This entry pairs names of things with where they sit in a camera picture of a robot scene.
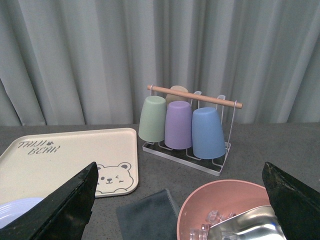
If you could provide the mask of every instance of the purple cup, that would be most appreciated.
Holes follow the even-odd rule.
[[[170,102],[166,111],[164,143],[182,150],[192,146],[192,110],[186,101]]]

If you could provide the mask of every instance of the bear illustration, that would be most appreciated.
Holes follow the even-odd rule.
[[[96,192],[107,194],[123,190],[127,191],[134,184],[134,179],[129,172],[131,164],[128,162],[122,162],[118,166],[98,164],[97,167],[99,179]]]

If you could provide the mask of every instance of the gray countertop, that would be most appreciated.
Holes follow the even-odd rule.
[[[229,125],[224,126],[225,135]],[[130,125],[10,126],[0,127],[0,154],[26,135],[133,128]],[[128,195],[97,198],[83,240],[121,240],[116,208],[169,189],[181,207],[198,187],[217,180],[237,179],[264,185],[262,170],[271,162],[320,192],[320,123],[234,124],[231,149],[220,176],[142,150],[137,134],[139,183]]]

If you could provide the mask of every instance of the cup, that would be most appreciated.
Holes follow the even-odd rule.
[[[172,86],[170,89],[181,91],[181,92],[184,92],[184,93],[188,93],[189,92],[188,89],[186,89],[184,86],[179,86],[179,85]],[[172,94],[167,94],[166,97],[165,97],[165,100],[166,100],[166,105],[167,106],[169,106],[169,104],[171,102],[174,102],[174,101],[185,101],[185,102],[189,101],[189,99],[186,98],[186,97],[176,96],[176,95],[172,95]]]
[[[164,143],[167,147],[182,150],[192,146],[192,110],[186,101],[170,102],[166,112]]]
[[[196,109],[192,116],[193,154],[200,159],[216,159],[226,153],[221,120],[214,107]]]
[[[165,139],[167,104],[161,96],[148,96],[143,103],[139,137],[151,143],[161,142]]]

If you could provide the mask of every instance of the wooden rod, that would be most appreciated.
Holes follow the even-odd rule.
[[[190,92],[183,92],[183,91],[173,90],[173,89],[164,88],[160,86],[148,85],[147,89],[151,90],[151,87],[152,87],[152,91],[155,91],[155,92],[171,94],[171,95],[180,96],[188,99],[195,99],[195,100],[204,101],[212,104],[219,104],[219,105],[233,107],[233,108],[236,107],[237,109],[242,109],[242,106],[243,106],[241,102],[237,102],[235,104],[234,101],[223,100],[223,99],[219,99],[211,96],[197,95]]]

